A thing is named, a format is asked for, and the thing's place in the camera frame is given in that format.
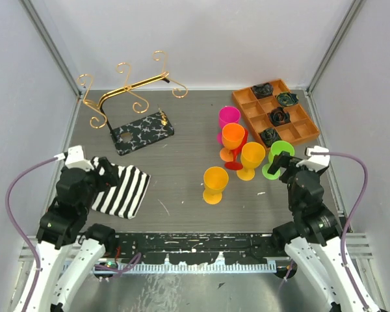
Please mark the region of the yellow plastic wine glass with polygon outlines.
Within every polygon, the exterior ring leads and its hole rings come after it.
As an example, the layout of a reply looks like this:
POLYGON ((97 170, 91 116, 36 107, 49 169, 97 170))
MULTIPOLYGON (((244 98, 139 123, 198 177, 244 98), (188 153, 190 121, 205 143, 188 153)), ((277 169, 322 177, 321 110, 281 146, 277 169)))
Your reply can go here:
POLYGON ((208 168, 203 175, 203 199, 210 205, 218 204, 229 182, 228 173, 219 166, 208 168))

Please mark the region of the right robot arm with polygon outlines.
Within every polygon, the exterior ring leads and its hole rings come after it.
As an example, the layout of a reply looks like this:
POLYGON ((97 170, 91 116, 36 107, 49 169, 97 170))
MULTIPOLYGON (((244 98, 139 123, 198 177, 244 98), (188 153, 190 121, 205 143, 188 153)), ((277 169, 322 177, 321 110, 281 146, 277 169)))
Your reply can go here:
POLYGON ((317 294, 326 299, 326 311, 380 311, 352 264, 345 245, 347 228, 323 202, 321 175, 328 169, 331 153, 314 146, 299 159, 282 151, 274 156, 269 174, 287 186, 293 220, 274 228, 272 248, 288 255, 304 273, 317 294))

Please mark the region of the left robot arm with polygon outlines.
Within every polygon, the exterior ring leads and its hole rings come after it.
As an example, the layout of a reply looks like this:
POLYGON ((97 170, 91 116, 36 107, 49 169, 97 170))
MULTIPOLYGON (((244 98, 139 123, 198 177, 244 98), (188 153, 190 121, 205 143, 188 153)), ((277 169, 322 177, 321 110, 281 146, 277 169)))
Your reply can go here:
POLYGON ((120 177, 117 167, 105 157, 94 162, 82 155, 64 153, 52 161, 64 161, 64 167, 56 184, 56 196, 40 219, 36 243, 20 228, 10 208, 12 189, 24 173, 11 182, 5 195, 6 213, 34 258, 16 311, 68 311, 98 259, 111 257, 117 250, 115 230, 93 224, 85 232, 71 265, 62 269, 92 205, 100 194, 117 186, 120 177))

